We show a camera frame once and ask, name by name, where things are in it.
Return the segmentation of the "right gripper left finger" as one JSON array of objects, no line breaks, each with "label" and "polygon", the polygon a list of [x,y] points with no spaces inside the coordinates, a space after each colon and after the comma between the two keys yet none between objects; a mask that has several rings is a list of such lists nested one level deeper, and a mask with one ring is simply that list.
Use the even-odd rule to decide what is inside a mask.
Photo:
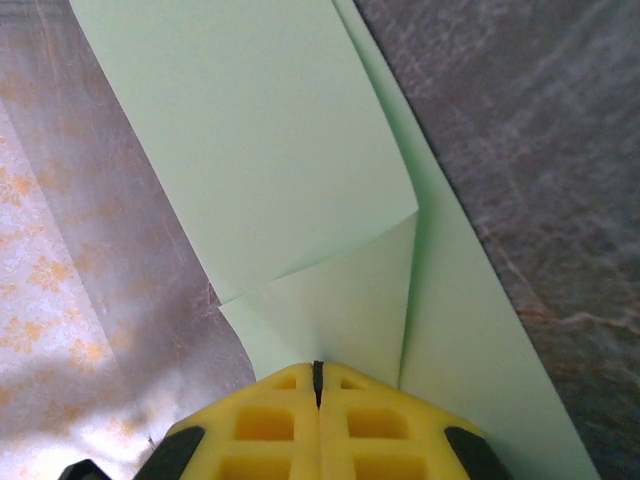
[{"label": "right gripper left finger", "polygon": [[137,479],[318,479],[320,363],[300,363],[175,423]]}]

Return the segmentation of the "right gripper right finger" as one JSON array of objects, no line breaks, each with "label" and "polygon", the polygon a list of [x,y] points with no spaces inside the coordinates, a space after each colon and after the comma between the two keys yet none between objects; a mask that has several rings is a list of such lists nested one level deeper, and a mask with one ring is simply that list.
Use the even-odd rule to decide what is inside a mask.
[{"label": "right gripper right finger", "polygon": [[323,479],[508,479],[473,423],[349,367],[319,364]]}]

